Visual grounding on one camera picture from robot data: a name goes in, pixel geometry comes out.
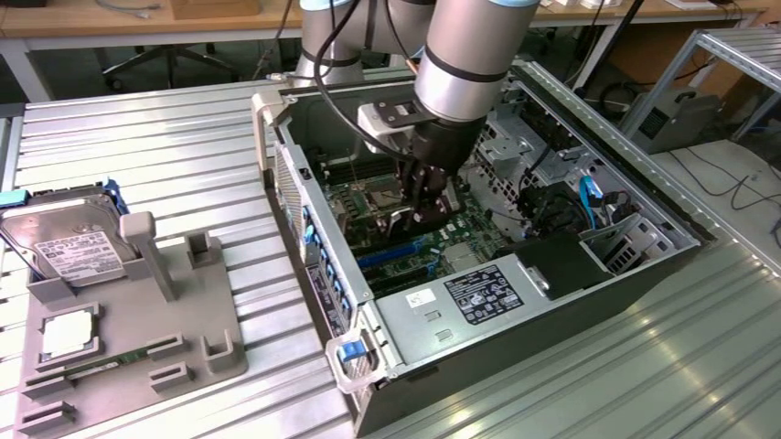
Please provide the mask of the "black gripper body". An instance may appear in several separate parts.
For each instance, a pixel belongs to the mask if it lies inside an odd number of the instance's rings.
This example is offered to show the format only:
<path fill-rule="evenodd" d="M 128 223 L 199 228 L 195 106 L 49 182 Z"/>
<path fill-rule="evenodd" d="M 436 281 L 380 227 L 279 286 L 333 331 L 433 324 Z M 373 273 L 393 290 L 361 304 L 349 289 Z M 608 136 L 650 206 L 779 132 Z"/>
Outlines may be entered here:
<path fill-rule="evenodd" d="M 433 119 L 417 124 L 411 134 L 411 154 L 427 166 L 456 173 L 468 159 L 487 117 L 466 123 Z"/>

